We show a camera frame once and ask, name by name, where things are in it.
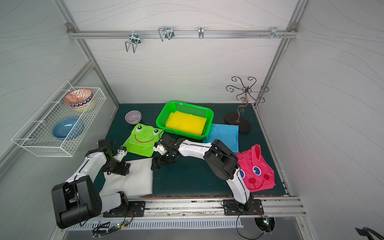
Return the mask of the white raincoat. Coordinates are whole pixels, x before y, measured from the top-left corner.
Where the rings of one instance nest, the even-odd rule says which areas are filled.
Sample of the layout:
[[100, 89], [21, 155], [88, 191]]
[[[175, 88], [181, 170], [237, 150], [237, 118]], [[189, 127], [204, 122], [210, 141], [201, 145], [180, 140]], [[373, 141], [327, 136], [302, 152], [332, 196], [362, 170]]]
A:
[[129, 161], [130, 172], [126, 176], [104, 173], [105, 183], [101, 196], [124, 192], [128, 198], [138, 198], [153, 193], [152, 158]]

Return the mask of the yellow raincoat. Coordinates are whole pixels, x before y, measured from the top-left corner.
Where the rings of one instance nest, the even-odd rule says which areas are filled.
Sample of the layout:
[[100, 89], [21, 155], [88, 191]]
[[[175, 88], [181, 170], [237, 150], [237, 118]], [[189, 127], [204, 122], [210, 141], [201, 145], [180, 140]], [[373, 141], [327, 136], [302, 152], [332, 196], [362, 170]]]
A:
[[169, 115], [165, 127], [175, 132], [179, 131], [200, 136], [203, 133], [206, 122], [206, 118], [176, 111]]

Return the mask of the green plastic basket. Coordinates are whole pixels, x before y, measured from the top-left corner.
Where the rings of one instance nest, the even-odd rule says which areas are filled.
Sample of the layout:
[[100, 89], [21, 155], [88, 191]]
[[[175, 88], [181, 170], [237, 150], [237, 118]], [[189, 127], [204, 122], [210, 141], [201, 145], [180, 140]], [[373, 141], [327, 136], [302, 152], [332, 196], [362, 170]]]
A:
[[202, 140], [210, 133], [214, 112], [206, 107], [177, 101], [165, 104], [156, 119], [158, 128]]

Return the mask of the pink bunny raincoat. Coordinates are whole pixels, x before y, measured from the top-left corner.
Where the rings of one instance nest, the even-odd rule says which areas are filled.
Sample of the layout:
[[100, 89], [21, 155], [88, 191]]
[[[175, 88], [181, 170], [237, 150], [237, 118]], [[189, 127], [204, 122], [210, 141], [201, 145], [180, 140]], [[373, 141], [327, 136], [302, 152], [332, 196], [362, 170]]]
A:
[[251, 193], [270, 190], [276, 186], [274, 170], [263, 158], [260, 145], [236, 153], [236, 156], [241, 167], [240, 175]]

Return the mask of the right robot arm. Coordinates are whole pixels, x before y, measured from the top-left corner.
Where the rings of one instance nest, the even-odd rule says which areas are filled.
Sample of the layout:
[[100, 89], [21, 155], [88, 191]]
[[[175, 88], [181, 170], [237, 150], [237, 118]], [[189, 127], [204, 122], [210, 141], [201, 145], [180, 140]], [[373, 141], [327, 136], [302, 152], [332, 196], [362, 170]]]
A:
[[175, 140], [168, 134], [163, 134], [153, 147], [160, 155], [152, 159], [152, 170], [159, 170], [171, 165], [180, 157], [194, 157], [204, 160], [212, 172], [230, 187], [238, 210], [248, 211], [253, 202], [250, 190], [241, 177], [241, 166], [238, 157], [222, 141], [212, 143], [197, 143], [187, 139]]

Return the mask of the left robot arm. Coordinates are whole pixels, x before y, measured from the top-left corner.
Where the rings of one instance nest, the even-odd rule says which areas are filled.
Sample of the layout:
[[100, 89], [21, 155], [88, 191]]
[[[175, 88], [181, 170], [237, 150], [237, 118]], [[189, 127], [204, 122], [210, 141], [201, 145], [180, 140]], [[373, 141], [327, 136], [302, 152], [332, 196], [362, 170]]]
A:
[[66, 229], [97, 217], [105, 212], [126, 216], [131, 208], [123, 191], [101, 196], [95, 185], [99, 173], [112, 177], [126, 177], [130, 164], [123, 161], [127, 148], [115, 149], [114, 142], [99, 140], [98, 148], [90, 150], [76, 172], [64, 183], [53, 187], [52, 201], [57, 226]]

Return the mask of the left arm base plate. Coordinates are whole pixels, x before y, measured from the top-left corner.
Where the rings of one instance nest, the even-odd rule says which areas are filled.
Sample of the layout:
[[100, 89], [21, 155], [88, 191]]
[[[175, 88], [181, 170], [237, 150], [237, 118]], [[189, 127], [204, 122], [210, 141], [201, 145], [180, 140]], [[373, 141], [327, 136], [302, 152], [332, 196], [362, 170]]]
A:
[[119, 207], [103, 213], [104, 218], [143, 217], [145, 215], [145, 201], [130, 201], [122, 203]]

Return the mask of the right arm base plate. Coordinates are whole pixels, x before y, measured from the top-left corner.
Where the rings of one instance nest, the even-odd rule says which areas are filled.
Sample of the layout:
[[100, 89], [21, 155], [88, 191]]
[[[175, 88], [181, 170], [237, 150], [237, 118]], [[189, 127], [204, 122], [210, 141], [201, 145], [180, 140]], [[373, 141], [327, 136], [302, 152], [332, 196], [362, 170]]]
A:
[[222, 200], [221, 206], [224, 208], [225, 216], [262, 216], [265, 214], [262, 201], [251, 199], [246, 205], [236, 202], [234, 199]]

